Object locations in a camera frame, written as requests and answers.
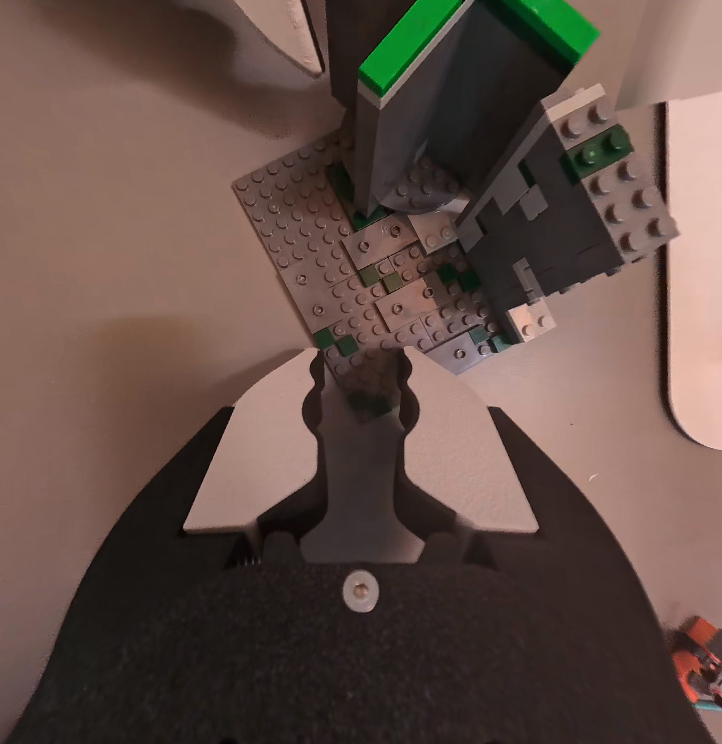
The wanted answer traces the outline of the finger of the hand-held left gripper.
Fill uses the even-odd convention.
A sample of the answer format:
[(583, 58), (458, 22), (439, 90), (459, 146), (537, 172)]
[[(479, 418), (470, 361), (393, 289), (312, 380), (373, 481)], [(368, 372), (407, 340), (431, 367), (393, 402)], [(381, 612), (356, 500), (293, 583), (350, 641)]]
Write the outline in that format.
[(310, 14), (302, 1), (235, 1), (245, 17), (291, 63), (319, 78), (324, 63)]

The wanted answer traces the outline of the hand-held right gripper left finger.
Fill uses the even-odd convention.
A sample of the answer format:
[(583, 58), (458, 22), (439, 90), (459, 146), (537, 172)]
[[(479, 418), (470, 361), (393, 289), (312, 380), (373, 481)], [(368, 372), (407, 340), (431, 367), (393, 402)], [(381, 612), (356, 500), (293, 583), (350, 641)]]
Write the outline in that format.
[(236, 401), (185, 520), (187, 534), (300, 538), (328, 507), (319, 424), (325, 363), (308, 348), (256, 382)]

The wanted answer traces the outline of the grey green brick model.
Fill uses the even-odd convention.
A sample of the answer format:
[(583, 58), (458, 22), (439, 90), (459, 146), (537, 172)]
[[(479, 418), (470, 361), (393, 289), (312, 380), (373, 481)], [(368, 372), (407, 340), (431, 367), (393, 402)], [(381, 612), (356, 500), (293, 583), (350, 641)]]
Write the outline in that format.
[(546, 306), (678, 236), (570, 2), (324, 2), (338, 131), (234, 182), (356, 418), (397, 350), (453, 374), (542, 336)]

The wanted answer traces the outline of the white book stand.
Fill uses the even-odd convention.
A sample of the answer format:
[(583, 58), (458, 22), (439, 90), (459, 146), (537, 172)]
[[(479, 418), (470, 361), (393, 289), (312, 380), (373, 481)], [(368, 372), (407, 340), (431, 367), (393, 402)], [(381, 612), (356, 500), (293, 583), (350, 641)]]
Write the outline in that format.
[(722, 91), (668, 105), (668, 399), (682, 431), (722, 451)]

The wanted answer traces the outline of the grey desk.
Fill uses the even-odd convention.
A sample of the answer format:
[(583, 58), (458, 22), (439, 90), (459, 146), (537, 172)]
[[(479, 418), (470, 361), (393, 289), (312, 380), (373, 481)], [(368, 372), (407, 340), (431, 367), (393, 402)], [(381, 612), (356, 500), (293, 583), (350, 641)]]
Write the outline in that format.
[[(324, 79), (171, 2), (0, 2), (0, 742), (108, 532), (310, 345), (231, 183), (334, 129)], [(665, 256), (549, 301), (466, 383), (581, 488), (662, 622), (722, 626), (722, 451), (668, 415)]]

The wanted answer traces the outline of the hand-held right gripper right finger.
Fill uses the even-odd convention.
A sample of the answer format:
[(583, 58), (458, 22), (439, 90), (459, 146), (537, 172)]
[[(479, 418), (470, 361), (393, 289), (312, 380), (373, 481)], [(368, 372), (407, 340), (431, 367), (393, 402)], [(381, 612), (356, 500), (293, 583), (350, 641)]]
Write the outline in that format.
[(537, 519), (482, 399), (413, 347), (400, 351), (397, 381), (403, 526), (419, 538), (461, 528), (535, 534)]

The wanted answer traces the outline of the orange brick minifigure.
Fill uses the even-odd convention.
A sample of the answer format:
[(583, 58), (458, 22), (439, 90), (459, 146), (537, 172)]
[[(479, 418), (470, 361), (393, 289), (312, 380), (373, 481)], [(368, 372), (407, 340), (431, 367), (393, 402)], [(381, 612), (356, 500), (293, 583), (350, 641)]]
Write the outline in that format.
[(722, 712), (722, 628), (692, 615), (672, 633), (669, 651), (687, 700), (698, 710)]

